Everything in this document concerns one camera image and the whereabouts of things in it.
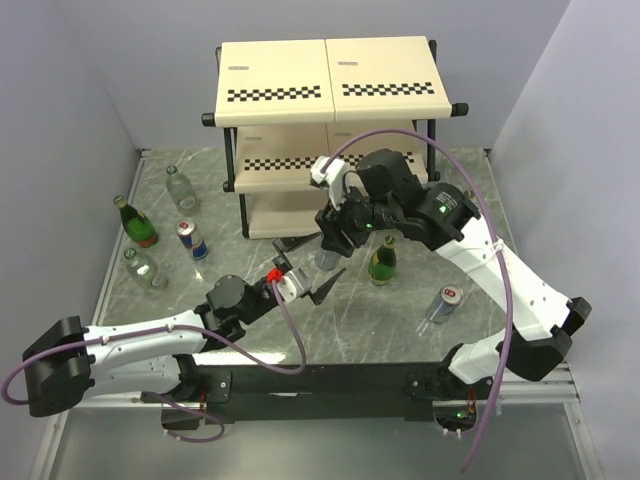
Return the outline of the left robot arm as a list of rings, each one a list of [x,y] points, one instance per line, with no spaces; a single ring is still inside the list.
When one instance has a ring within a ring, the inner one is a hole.
[[[246,326],[297,299],[320,305],[339,279],[318,289],[293,267],[288,252],[307,238],[277,239],[273,269],[253,284],[226,274],[204,303],[165,318],[111,327],[57,321],[23,353],[26,405],[34,418],[67,411],[83,399],[117,393],[159,394],[186,402],[205,396],[206,375],[195,355],[234,348]]]

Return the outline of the silver energy drink can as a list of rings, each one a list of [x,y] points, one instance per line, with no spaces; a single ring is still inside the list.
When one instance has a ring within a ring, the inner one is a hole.
[[[426,319],[434,323],[444,323],[462,302],[462,290],[453,284],[445,285],[438,291],[427,308]]]

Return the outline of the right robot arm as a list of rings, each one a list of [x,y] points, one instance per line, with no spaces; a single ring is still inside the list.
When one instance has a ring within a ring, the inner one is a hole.
[[[499,238],[486,217],[455,186],[424,186],[403,155],[380,149],[365,156],[355,172],[361,186],[346,183],[348,165],[319,157],[310,183],[328,191],[317,212],[321,247],[345,258],[376,230],[397,230],[450,261],[502,309],[513,311],[506,367],[540,381],[561,363],[572,335],[591,312],[582,297],[568,298],[544,282]]]

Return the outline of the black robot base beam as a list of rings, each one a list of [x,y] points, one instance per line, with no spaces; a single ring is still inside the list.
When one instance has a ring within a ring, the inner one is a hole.
[[[401,418],[430,421],[438,401],[486,400],[488,377],[466,384],[442,362],[317,364],[284,375],[258,365],[189,366],[166,395],[202,402],[226,423]]]

